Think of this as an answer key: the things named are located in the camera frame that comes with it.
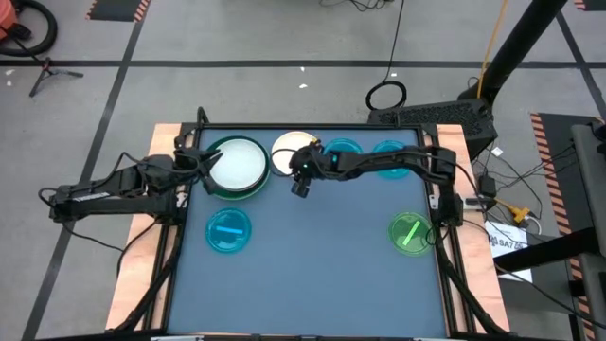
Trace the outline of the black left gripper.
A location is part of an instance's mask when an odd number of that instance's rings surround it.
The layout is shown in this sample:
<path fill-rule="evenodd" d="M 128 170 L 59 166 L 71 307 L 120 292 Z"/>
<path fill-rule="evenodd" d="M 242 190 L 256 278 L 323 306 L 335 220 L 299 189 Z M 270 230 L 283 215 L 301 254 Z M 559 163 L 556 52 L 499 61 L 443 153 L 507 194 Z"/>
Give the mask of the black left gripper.
<path fill-rule="evenodd" d="M 215 192 L 215 182 L 210 175 L 210 169 L 206 164 L 215 164 L 223 156 L 221 150 L 198 150 L 195 148 L 176 149 L 174 152 L 173 169 L 178 173 L 194 172 L 202 183 L 206 193 L 212 195 Z"/>

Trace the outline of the small cream plastic plate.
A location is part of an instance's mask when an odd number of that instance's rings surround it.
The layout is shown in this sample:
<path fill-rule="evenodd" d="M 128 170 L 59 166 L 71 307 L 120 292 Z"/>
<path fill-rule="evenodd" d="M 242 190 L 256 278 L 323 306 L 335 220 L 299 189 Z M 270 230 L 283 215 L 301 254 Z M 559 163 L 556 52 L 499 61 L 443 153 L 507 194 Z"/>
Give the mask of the small cream plastic plate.
<path fill-rule="evenodd" d="M 294 153 L 316 140 L 315 136 L 303 131 L 291 131 L 281 135 L 272 147 L 275 169 L 281 174 L 290 175 L 292 169 L 289 164 Z"/>

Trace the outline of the small blue plastic plate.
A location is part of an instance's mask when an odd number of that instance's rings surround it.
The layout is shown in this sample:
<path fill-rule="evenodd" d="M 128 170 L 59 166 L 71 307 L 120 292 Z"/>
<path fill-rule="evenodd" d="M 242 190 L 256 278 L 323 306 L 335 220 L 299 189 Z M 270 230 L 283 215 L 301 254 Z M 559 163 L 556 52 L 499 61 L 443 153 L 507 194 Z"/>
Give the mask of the small blue plastic plate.
<path fill-rule="evenodd" d="M 205 240 L 219 253 L 237 253 L 248 244 L 252 223 L 240 209 L 229 207 L 217 211 L 205 225 Z"/>
<path fill-rule="evenodd" d="M 349 138 L 335 138 L 331 140 L 323 150 L 323 154 L 330 153 L 363 153 L 362 147 Z"/>
<path fill-rule="evenodd" d="M 397 140 L 385 140 L 380 142 L 373 148 L 374 153 L 381 152 L 394 152 L 404 147 L 404 144 Z M 406 177 L 409 173 L 408 169 L 391 169 L 391 170 L 380 170 L 378 175 L 384 179 L 396 180 Z"/>

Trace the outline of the small light green plastic plate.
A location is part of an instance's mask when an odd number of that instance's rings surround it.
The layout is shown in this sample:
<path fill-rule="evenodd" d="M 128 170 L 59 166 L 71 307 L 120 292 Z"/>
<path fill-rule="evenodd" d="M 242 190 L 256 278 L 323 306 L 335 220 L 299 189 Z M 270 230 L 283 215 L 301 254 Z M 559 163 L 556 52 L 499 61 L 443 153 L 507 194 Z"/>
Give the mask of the small light green plastic plate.
<path fill-rule="evenodd" d="M 435 242 L 432 225 L 425 216 L 403 212 L 394 217 L 387 228 L 394 248 L 410 257 L 420 257 L 430 251 Z"/>

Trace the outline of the blue table mat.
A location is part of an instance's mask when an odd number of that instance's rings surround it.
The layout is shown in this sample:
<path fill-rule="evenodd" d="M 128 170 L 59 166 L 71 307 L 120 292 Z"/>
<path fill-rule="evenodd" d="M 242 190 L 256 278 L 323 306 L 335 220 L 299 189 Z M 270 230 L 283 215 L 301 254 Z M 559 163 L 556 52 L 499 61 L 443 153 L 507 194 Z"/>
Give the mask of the blue table mat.
<path fill-rule="evenodd" d="M 434 253 L 404 255 L 387 235 L 395 215 L 427 213 L 420 178 L 314 181 L 304 198 L 292 184 L 271 176 L 236 203 L 252 234 L 229 254 L 205 238 L 207 221 L 227 202 L 192 191 L 169 332 L 446 335 Z"/>

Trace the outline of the black power adapter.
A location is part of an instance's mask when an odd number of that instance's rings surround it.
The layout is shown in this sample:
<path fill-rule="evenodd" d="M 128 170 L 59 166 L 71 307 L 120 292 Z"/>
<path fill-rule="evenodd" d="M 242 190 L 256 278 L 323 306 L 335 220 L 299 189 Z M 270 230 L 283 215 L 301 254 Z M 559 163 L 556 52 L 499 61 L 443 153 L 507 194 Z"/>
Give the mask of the black power adapter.
<path fill-rule="evenodd" d="M 485 197 L 494 198 L 496 196 L 495 179 L 487 174 L 478 177 L 478 192 Z"/>

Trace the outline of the small black tripod stand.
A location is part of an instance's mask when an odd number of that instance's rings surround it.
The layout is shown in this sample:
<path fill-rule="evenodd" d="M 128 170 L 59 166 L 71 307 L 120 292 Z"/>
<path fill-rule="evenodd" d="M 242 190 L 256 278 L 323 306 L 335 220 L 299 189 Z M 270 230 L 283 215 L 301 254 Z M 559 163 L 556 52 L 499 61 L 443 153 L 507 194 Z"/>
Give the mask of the small black tripod stand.
<path fill-rule="evenodd" d="M 56 66 L 53 65 L 53 61 L 50 57 L 46 57 L 42 61 L 41 68 L 42 68 L 42 70 L 41 70 L 41 73 L 40 73 L 38 79 L 35 81 L 33 87 L 29 91 L 28 96 L 30 98 L 33 98 L 37 94 L 37 92 L 41 86 L 41 83 L 44 80 L 49 79 L 53 76 L 67 75 L 67 76 L 74 77 L 74 78 L 83 78 L 84 77 L 84 75 L 82 73 L 57 68 Z"/>

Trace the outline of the white printed paper sheet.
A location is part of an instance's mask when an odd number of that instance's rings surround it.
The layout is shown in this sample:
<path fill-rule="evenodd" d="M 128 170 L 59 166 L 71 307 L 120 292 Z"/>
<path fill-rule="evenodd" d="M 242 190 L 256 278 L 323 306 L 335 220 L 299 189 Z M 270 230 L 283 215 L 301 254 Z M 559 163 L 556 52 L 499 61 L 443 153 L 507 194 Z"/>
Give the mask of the white printed paper sheet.
<path fill-rule="evenodd" d="M 524 249 L 528 246 L 526 233 L 518 227 L 486 221 L 485 228 L 490 235 L 490 249 L 494 258 Z M 523 279 L 529 282 L 533 281 L 532 273 L 529 269 L 514 272 L 513 276 L 508 274 L 499 275 L 498 278 L 514 281 L 522 281 Z"/>

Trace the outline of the thick black pole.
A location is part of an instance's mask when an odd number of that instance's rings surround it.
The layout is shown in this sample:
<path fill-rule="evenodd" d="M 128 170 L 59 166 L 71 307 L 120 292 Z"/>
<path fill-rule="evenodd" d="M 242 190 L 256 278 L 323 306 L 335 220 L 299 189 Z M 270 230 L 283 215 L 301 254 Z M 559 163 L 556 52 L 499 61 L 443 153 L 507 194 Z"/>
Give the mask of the thick black pole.
<path fill-rule="evenodd" d="M 495 57 L 482 72 L 477 84 L 461 92 L 457 99 L 484 100 L 494 103 L 510 74 L 519 66 L 567 0 L 532 0 Z"/>

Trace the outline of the orange vacuum cleaner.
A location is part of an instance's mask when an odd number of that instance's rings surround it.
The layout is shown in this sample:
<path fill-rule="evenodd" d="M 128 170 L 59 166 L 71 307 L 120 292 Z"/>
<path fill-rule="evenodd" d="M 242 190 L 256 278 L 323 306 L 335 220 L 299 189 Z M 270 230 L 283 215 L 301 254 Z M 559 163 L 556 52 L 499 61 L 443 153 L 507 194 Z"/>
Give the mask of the orange vacuum cleaner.
<path fill-rule="evenodd" d="M 6 31 L 17 23 L 16 9 L 11 0 L 0 0 L 0 41 L 8 37 Z"/>

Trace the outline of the black crossbeam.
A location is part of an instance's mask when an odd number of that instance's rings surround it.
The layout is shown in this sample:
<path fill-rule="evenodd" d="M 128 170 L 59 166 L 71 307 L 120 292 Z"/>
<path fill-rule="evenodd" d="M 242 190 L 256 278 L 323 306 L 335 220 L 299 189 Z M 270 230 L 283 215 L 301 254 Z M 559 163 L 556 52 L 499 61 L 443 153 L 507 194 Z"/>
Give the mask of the black crossbeam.
<path fill-rule="evenodd" d="M 493 259 L 499 272 L 517 272 L 583 253 L 606 256 L 606 232 L 589 227 Z"/>

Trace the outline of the grey furniture piece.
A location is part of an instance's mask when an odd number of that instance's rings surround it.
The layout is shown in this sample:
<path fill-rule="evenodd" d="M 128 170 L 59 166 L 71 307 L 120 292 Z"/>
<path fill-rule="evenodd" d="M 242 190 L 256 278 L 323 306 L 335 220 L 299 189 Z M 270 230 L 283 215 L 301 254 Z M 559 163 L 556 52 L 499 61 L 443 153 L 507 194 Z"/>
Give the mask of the grey furniture piece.
<path fill-rule="evenodd" d="M 580 255 L 585 293 L 597 341 L 606 341 L 606 157 L 599 153 L 606 141 L 594 135 L 592 125 L 571 128 L 579 170 L 593 222 L 597 246 Z"/>

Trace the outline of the black metal table frame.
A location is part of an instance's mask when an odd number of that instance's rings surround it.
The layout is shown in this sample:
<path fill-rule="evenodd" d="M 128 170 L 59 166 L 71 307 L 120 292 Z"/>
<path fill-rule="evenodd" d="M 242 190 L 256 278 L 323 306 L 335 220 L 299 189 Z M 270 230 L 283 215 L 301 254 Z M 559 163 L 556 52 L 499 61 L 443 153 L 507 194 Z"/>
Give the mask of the black metal table frame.
<path fill-rule="evenodd" d="M 292 128 L 296 131 L 309 131 L 312 129 L 327 130 L 329 128 L 351 128 L 351 129 L 382 129 L 403 128 L 403 124 L 397 125 L 373 125 L 365 123 L 209 123 L 202 107 L 199 108 L 201 114 L 197 114 L 196 122 L 185 123 L 156 123 L 149 146 L 149 154 L 172 154 L 174 150 L 174 139 L 183 140 L 186 144 L 193 145 L 198 133 L 195 128 Z M 442 147 L 452 149 L 457 153 L 459 165 L 470 176 L 464 174 L 464 171 L 457 169 L 455 188 L 459 194 L 471 195 L 476 181 L 472 177 L 472 161 L 469 157 L 469 146 L 465 140 L 463 128 L 455 124 L 421 124 L 422 133 L 425 134 L 426 143 L 440 144 Z M 444 242 L 444 252 L 448 255 L 449 261 L 454 263 L 453 267 L 465 280 L 471 294 L 474 295 L 478 304 L 482 306 L 486 315 L 490 315 L 495 324 L 503 330 L 509 330 L 508 318 L 505 310 L 504 300 L 502 298 L 500 284 L 496 276 L 496 269 L 490 252 L 488 236 L 486 235 L 482 214 L 477 211 L 466 211 L 464 213 L 464 224 L 457 229 L 452 228 L 449 236 Z M 152 218 L 147 215 L 135 214 L 129 230 L 128 242 L 138 233 L 150 224 Z M 105 341 L 154 341 L 161 337 L 168 337 L 165 325 L 168 323 L 170 301 L 172 300 L 172 290 L 174 281 L 178 279 L 176 270 L 167 275 L 162 286 L 156 292 L 156 296 L 148 306 L 148 311 L 144 317 L 141 317 L 140 323 L 134 327 L 133 331 L 116 332 L 118 322 L 126 320 L 127 314 L 135 309 L 138 301 L 152 286 L 152 283 L 161 273 L 161 267 L 169 262 L 173 246 L 176 243 L 179 226 L 160 227 L 160 230 L 151 232 L 151 235 L 142 237 L 142 243 L 132 246 L 133 253 L 126 254 L 125 261 L 122 263 L 126 273 L 117 276 L 116 289 L 112 300 L 110 312 L 108 314 L 106 331 L 101 334 Z M 447 329 L 448 337 L 446 339 L 466 340 L 466 341 L 502 341 L 512 334 L 506 332 L 497 334 L 485 332 L 481 321 L 473 315 L 470 303 L 458 292 L 455 284 L 443 274 L 440 277 L 441 295 L 446 298 L 446 319 L 444 323 Z M 293 340 L 314 340 L 322 341 L 330 338 L 353 340 L 353 336 L 320 336 L 319 333 L 301 332 L 301 336 L 271 336 L 266 333 L 265 336 L 259 336 L 253 333 L 249 338 L 279 339 L 291 338 Z M 228 333 L 228 332 L 195 332 L 193 335 L 184 336 L 185 339 L 197 338 L 200 341 L 210 339 L 243 339 L 248 334 Z"/>

